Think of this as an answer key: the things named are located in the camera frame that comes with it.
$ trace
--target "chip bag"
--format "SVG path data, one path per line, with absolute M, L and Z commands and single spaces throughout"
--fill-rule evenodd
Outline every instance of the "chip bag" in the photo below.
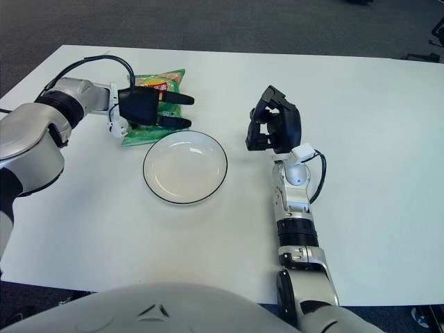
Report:
M 168 90 L 170 92 L 180 92 L 179 85 L 185 75 L 185 69 L 169 71 L 156 75 L 136 75 L 136 85 L 142 87 L 152 87 L 159 90 Z M 165 102 L 159 102 L 157 114 L 168 117 L 182 117 L 180 105 Z M 160 126 L 144 126 L 130 123 L 128 134 L 122 141 L 122 146 L 135 146 L 138 144 L 150 144 L 162 139 L 164 136 L 177 132 Z

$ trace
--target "white plate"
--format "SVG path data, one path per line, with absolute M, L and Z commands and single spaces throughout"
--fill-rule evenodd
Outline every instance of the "white plate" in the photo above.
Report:
M 171 203 L 196 203 L 221 186 L 228 161 L 212 137 L 191 130 L 172 133 L 156 142 L 144 161 L 146 184 Z

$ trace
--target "gray carpet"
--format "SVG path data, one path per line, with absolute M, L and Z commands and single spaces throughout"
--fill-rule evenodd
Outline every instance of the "gray carpet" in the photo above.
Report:
M 427 40 L 443 15 L 437 0 L 0 0 L 0 96 L 61 44 L 400 58 L 442 53 Z M 70 294 L 2 282 L 0 318 Z M 409 307 L 352 310 L 388 332 L 427 332 Z

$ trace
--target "black cable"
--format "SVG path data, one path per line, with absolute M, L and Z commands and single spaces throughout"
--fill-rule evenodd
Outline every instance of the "black cable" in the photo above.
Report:
M 314 192 L 313 196 L 310 198 L 310 203 L 314 203 L 314 201 L 318 198 L 319 194 L 321 193 L 322 186 L 324 185 L 324 181 L 325 181 L 325 174 L 327 173 L 327 159 L 320 151 L 317 151 L 316 149 L 314 151 L 316 151 L 317 155 L 309 158 L 306 161 L 310 161 L 310 160 L 314 159 L 316 156 L 319 156 L 321 158 L 321 162 L 322 162 L 322 172 L 321 172 L 321 180 L 319 180 L 318 188 L 316 189 L 316 192 Z
M 112 121 L 112 120 L 111 120 L 111 111 L 112 111 L 112 109 L 114 109 L 116 106 L 118 106 L 118 103 L 117 103 L 117 104 L 114 104 L 114 105 L 112 106 L 112 108 L 110 108 L 110 111 L 108 111 L 108 119 L 110 120 L 110 122 Z
M 131 68 L 131 66 L 122 58 L 116 57 L 115 55 L 104 54 L 104 55 L 96 55 L 94 57 L 86 57 L 86 58 L 83 58 L 82 60 L 79 60 L 78 62 L 70 64 L 68 67 L 65 67 L 55 78 L 53 78 L 51 81 L 49 81 L 49 83 L 43 88 L 43 90 L 40 92 L 40 94 L 38 95 L 37 98 L 41 97 L 41 95 L 43 95 L 45 92 L 47 92 L 52 87 L 54 87 L 54 85 L 56 85 L 57 81 L 59 81 L 69 71 L 73 70 L 76 67 L 79 67 L 80 65 L 85 64 L 86 62 L 91 62 L 91 61 L 101 60 L 101 59 L 109 59 L 109 60 L 117 61 L 118 63 L 122 64 L 126 68 L 128 73 L 130 74 L 130 89 L 131 89 L 131 92 L 133 92 L 136 77 L 134 75 L 134 71 Z

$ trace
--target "white table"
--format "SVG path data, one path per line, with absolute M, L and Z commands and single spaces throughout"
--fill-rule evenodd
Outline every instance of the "white table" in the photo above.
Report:
M 88 115 L 62 150 L 60 179 L 15 201 L 3 280 L 90 291 L 180 280 L 275 302 L 271 152 L 249 153 L 244 143 L 249 112 L 272 84 L 297 105 L 302 141 L 327 156 L 312 209 L 341 304 L 444 302 L 443 65 L 62 46 L 0 107 L 32 101 L 66 65 L 103 53 L 137 74 L 187 69 L 182 92 L 196 104 L 183 114 L 224 147 L 225 182 L 198 205 L 165 203 L 142 177 L 149 146 L 122 148 L 102 116 Z M 127 86 L 123 67 L 108 60 L 70 76 Z

